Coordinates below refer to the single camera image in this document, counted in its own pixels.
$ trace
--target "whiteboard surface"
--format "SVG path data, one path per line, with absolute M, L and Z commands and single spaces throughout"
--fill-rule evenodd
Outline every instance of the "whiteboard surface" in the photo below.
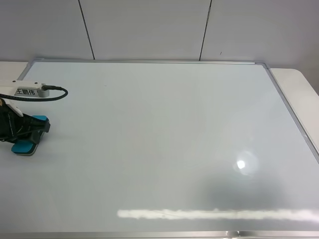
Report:
M 319 165 L 262 66 L 37 62 L 24 80 L 69 95 L 17 102 L 51 129 L 32 157 L 0 144 L 1 233 L 318 230 Z

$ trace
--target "white table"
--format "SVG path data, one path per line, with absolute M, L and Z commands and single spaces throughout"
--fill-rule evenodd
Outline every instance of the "white table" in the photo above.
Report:
M 319 148 L 319 96 L 302 73 L 294 69 L 271 69 L 288 102 L 315 147 Z
M 318 231 L 319 165 L 262 66 L 37 62 L 24 80 L 70 95 L 19 103 L 52 128 L 33 157 L 1 145 L 0 232 Z
M 21 75 L 27 62 L 0 61 L 0 80 L 16 80 Z

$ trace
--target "white wall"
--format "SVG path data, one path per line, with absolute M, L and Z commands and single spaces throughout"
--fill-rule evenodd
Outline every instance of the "white wall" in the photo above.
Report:
M 80 0 L 96 59 L 199 60 L 210 0 Z M 319 0 L 212 0 L 201 60 L 300 70 L 319 92 Z M 0 60 L 93 59 L 78 0 L 0 0 Z
M 201 60 L 295 68 L 319 92 L 319 0 L 214 0 Z
M 199 60 L 210 0 L 81 0 L 96 59 Z
M 0 60 L 93 59 L 77 0 L 0 0 Z

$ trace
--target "white label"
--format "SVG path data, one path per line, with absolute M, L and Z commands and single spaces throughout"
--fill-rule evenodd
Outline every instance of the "white label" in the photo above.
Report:
M 35 89 L 18 88 L 15 96 L 39 97 L 39 94 Z

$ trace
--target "whiteboard frame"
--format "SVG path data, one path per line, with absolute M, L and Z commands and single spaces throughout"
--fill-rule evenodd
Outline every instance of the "whiteboard frame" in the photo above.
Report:
M 103 61 L 103 60 L 66 60 L 37 58 L 29 62 L 18 80 L 23 80 L 36 62 L 74 62 L 74 63 L 181 63 L 181 64 L 243 64 L 261 65 L 278 91 L 291 117 L 295 121 L 308 147 L 319 163 L 319 152 L 309 138 L 300 119 L 289 104 L 284 92 L 279 86 L 267 64 L 262 62 L 235 61 Z M 0 233 L 0 239 L 146 239 L 146 238 L 319 238 L 319 231 L 206 231 L 206 232 L 82 232 L 82 233 Z

